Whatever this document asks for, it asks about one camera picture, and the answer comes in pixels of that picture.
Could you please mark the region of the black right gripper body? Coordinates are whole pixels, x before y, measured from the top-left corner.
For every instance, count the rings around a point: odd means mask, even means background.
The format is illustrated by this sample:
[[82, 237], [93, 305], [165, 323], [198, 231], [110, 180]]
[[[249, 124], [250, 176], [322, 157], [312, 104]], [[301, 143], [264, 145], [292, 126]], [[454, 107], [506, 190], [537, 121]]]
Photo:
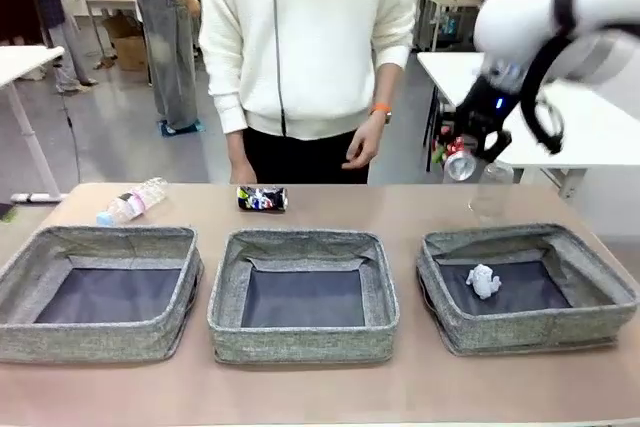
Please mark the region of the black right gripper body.
[[482, 157], [521, 98], [523, 75], [481, 73], [454, 114], [454, 137], [469, 138], [471, 153]]

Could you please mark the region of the person's left hand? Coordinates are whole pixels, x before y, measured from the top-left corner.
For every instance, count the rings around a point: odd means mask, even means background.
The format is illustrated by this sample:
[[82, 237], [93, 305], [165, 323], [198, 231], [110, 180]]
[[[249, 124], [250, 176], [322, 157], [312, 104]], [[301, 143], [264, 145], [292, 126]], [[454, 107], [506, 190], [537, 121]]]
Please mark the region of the person's left hand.
[[384, 127], [384, 120], [371, 116], [356, 130], [342, 164], [344, 170], [362, 169], [376, 157]]

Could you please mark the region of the person's right hand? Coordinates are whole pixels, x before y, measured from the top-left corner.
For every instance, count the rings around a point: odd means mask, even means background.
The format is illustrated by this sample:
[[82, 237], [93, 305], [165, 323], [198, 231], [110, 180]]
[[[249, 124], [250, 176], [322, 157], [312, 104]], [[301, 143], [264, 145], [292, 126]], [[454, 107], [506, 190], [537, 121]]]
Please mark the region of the person's right hand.
[[246, 158], [231, 162], [230, 183], [234, 185], [252, 185], [257, 183], [256, 173]]

